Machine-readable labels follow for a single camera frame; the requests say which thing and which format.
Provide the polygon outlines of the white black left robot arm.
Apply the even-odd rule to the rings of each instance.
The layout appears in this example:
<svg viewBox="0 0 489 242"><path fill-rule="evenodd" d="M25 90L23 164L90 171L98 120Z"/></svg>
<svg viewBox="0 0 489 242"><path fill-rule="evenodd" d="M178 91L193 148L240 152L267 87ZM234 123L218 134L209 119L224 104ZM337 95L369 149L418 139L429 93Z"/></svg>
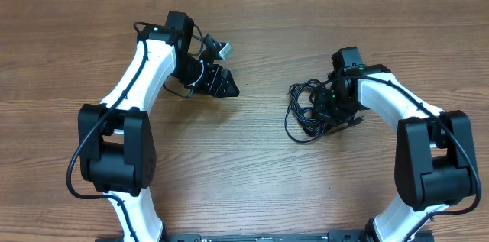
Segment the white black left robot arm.
<svg viewBox="0 0 489 242"><path fill-rule="evenodd" d="M188 14L170 11L163 25L136 22L136 51L123 77L97 105L78 114L79 145L66 171L66 186L79 199L107 199L123 228L122 241L164 241L150 184L157 154L151 109L169 77L190 94L216 98L240 93L218 64L229 42L202 34Z"/></svg>

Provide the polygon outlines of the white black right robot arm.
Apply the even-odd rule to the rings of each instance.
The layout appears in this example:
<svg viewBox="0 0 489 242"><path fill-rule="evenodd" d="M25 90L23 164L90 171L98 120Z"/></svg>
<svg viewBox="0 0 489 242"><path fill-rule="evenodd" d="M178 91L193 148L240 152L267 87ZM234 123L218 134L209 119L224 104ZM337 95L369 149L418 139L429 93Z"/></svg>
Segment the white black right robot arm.
<svg viewBox="0 0 489 242"><path fill-rule="evenodd" d="M372 110L397 133L397 193L363 231L346 241L431 241L422 227L438 215L463 215L481 202L473 134L460 110L443 111L401 85L384 65L367 66L357 47L332 55L333 71L313 93L313 115L327 130Z"/></svg>

